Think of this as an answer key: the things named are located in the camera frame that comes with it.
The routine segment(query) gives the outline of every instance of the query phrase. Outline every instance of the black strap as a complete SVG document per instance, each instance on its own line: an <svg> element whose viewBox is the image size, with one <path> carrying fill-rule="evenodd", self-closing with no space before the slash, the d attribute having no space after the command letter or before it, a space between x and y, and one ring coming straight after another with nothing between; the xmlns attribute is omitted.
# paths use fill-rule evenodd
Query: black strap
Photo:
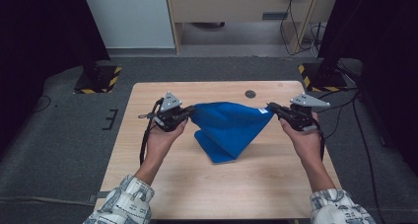
<svg viewBox="0 0 418 224"><path fill-rule="evenodd" d="M158 105L161 105L162 102L163 102L163 100L164 99L161 98L158 101L156 101L156 103L154 104L153 110L146 115L146 117L148 119L150 119L150 120L148 121L147 129L145 129L144 136L142 137L141 151L139 153L139 164L140 165L142 165L142 163L144 162L144 159L145 159L145 150L147 148L148 137L150 136L151 129L154 128L154 127L151 127L151 123L152 123L153 118L155 116L155 112L156 112L157 106Z"/></svg>

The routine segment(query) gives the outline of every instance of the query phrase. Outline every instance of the table top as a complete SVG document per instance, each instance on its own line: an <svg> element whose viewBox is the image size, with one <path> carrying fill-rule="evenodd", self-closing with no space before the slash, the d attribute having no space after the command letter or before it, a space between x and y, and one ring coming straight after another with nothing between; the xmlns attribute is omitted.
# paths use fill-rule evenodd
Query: table top
<svg viewBox="0 0 418 224"><path fill-rule="evenodd" d="M245 92L252 90L255 98ZM156 100L172 92L183 107L232 102L265 108L275 102L288 107L304 89L297 81L138 83L133 87L101 191L118 186L139 167L139 151ZM189 121L166 157L152 187L154 219L290 219L311 216L308 178L277 116L230 163L215 165L194 138L198 126ZM339 180L325 150L323 163L337 187ZM99 199L96 205L102 205Z"/></svg>

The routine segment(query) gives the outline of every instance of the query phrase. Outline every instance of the patterned sleeve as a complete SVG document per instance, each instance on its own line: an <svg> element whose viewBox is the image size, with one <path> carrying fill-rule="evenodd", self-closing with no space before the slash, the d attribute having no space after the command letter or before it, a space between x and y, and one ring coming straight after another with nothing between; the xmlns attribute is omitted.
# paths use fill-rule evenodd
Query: patterned sleeve
<svg viewBox="0 0 418 224"><path fill-rule="evenodd" d="M376 224L373 217L351 200L347 191L339 188L316 191L311 195L311 223Z"/></svg>
<svg viewBox="0 0 418 224"><path fill-rule="evenodd" d="M127 176L84 224L148 224L151 219L149 202L153 196L154 190L150 186Z"/></svg>

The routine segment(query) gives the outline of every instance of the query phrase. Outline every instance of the floor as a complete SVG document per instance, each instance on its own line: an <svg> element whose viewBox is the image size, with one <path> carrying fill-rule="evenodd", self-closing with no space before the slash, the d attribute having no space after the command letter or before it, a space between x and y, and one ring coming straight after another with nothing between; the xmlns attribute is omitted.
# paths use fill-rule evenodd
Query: floor
<svg viewBox="0 0 418 224"><path fill-rule="evenodd" d="M302 50L296 55L280 34L280 21L257 23L219 23L185 24L179 54L175 51L140 50L137 52L110 52L111 57L133 56L179 56L179 57L312 57L316 51L310 50L311 39L316 36L317 24L311 24L304 35ZM320 28L318 39L324 33L324 23Z"/></svg>

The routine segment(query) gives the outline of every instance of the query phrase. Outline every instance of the black and yellow tape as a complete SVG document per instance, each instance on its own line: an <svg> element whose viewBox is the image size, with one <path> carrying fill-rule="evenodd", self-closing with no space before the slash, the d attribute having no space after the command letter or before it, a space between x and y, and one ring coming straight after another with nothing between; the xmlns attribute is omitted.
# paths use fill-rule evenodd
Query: black and yellow tape
<svg viewBox="0 0 418 224"><path fill-rule="evenodd" d="M305 87L308 92L336 92L344 91L347 89L347 87L314 87L311 83L310 77L305 70L304 65L299 65L299 72L302 75L302 79L304 80Z"/></svg>
<svg viewBox="0 0 418 224"><path fill-rule="evenodd" d="M95 93L110 93L111 90L113 90L114 84L116 84L117 78L119 77L120 70L122 70L122 67L115 67L114 73L108 82L108 86L101 89L91 89L91 88L85 88L85 89L79 89L74 90L75 94L95 94Z"/></svg>

